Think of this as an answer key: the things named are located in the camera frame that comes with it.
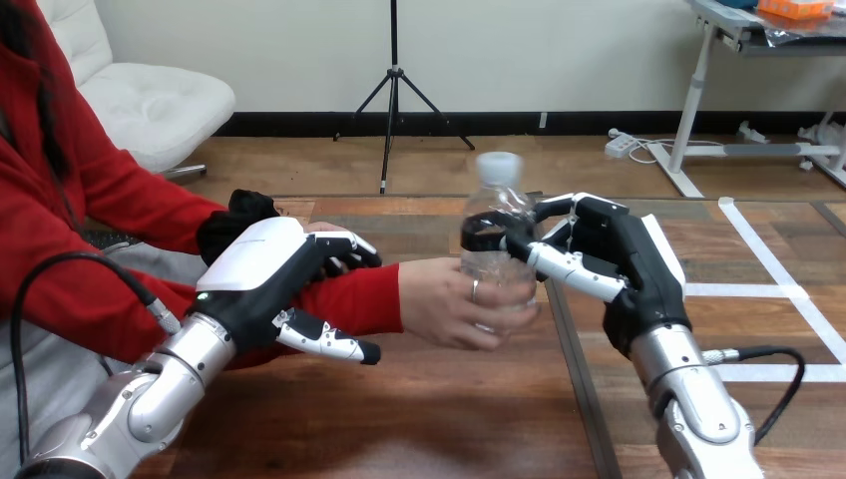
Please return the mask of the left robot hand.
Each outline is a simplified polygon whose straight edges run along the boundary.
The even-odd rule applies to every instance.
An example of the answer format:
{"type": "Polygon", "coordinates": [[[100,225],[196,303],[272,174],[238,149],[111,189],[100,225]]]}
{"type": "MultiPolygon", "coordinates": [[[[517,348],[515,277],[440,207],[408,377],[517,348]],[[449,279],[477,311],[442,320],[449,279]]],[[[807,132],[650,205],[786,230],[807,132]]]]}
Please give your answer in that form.
{"type": "Polygon", "coordinates": [[[378,345],[293,306],[326,262],[343,257],[379,266],[369,242],[352,232],[306,232],[276,217],[248,227],[198,280],[188,320],[211,328],[233,353],[273,342],[316,355],[375,365],[378,345]]]}

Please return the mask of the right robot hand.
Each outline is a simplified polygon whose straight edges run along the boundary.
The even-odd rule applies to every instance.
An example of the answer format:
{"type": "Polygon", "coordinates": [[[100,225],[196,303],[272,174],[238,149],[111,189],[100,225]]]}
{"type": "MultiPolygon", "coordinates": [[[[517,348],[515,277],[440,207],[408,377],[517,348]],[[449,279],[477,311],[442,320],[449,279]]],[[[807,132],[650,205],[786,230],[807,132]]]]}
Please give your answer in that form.
{"type": "Polygon", "coordinates": [[[658,327],[691,326],[683,273],[674,253],[659,249],[662,237],[622,204],[570,193],[525,214],[471,214],[462,222],[460,243],[467,252],[501,252],[540,282],[551,278],[600,299],[610,344],[629,356],[635,339],[658,327]]]}

